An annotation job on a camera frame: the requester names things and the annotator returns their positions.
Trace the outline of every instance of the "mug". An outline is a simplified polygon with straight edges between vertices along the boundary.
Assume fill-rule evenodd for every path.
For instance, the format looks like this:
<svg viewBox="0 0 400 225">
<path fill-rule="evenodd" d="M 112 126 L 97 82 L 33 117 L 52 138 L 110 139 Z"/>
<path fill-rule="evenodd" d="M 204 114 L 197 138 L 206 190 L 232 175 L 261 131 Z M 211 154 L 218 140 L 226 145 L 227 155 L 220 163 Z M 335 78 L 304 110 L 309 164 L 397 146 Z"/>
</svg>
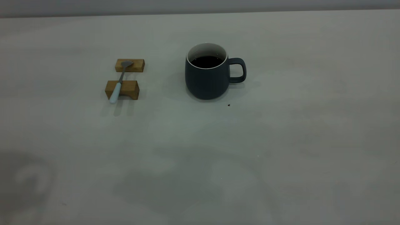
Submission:
<svg viewBox="0 0 400 225">
<path fill-rule="evenodd" d="M 214 65 L 214 67 L 204 68 L 204 66 L 193 65 L 194 61 L 201 57 L 205 57 L 202 61 L 203 64 Z M 229 65 L 232 64 L 242 66 L 243 75 L 241 77 L 230 77 Z M 189 91 L 196 98 L 204 100 L 218 98 L 225 93 L 230 83 L 240 83 L 245 79 L 246 65 L 244 61 L 241 58 L 228 58 L 225 49 L 217 44 L 195 45 L 186 55 L 185 82 Z"/>
</svg>

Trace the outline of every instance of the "black coffee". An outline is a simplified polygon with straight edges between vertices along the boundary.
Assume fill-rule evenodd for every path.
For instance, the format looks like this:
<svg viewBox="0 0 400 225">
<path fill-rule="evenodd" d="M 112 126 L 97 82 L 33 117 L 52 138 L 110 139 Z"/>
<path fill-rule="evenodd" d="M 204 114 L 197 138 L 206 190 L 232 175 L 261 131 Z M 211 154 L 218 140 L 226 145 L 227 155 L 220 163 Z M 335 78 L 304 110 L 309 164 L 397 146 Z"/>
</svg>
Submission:
<svg viewBox="0 0 400 225">
<path fill-rule="evenodd" d="M 221 65 L 222 59 L 214 57 L 214 56 L 202 56 L 199 58 L 194 59 L 190 63 L 193 64 L 194 66 L 208 69 L 208 68 L 213 68 L 216 66 Z"/>
</svg>

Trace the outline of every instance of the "table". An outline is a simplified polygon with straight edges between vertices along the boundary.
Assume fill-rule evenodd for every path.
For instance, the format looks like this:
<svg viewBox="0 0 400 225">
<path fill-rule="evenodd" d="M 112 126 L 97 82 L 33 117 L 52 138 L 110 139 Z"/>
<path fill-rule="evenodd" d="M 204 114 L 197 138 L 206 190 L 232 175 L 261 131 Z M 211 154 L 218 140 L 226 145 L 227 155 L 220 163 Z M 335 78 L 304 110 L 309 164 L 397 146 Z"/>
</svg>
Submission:
<svg viewBox="0 0 400 225">
<path fill-rule="evenodd" d="M 0 223 L 398 224 L 399 40 L 400 10 L 1 19 Z M 248 71 L 210 101 L 202 42 Z"/>
</svg>

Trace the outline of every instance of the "wooden block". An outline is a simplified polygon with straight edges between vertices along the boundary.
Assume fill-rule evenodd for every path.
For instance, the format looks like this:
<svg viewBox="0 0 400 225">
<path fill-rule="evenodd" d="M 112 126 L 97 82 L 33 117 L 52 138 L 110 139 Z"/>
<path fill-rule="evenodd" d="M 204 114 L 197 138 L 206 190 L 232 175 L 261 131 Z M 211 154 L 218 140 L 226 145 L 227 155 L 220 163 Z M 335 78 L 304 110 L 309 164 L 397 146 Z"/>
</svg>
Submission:
<svg viewBox="0 0 400 225">
<path fill-rule="evenodd" d="M 124 69 L 121 66 L 123 61 L 132 61 L 133 64 L 128 66 L 125 72 L 143 72 L 144 69 L 144 59 L 128 59 L 128 58 L 119 58 L 117 63 L 115 64 L 115 71 L 122 72 Z"/>
<path fill-rule="evenodd" d="M 109 80 L 106 86 L 106 95 L 110 99 L 118 80 Z M 139 97 L 139 85 L 136 80 L 123 80 L 120 96 L 125 95 L 131 97 L 133 100 L 137 100 Z"/>
</svg>

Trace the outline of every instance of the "metal spoon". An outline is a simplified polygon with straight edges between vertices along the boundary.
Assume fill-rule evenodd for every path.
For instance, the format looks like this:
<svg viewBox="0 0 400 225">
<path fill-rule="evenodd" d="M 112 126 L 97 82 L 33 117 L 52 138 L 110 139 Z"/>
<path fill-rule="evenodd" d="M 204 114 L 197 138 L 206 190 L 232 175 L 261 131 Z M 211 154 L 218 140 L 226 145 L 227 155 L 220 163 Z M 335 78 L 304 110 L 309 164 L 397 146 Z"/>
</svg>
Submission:
<svg viewBox="0 0 400 225">
<path fill-rule="evenodd" d="M 122 78 L 124 77 L 125 69 L 128 66 L 132 65 L 132 64 L 133 64 L 132 61 L 123 61 L 121 63 L 121 66 L 124 69 L 122 70 L 122 74 L 121 74 L 120 80 L 118 81 L 117 85 L 115 86 L 114 91 L 112 92 L 112 95 L 110 97 L 110 103 L 111 104 L 115 104 L 117 102 L 118 96 L 120 95 L 120 90 L 121 90 L 121 85 L 122 85 Z"/>
</svg>

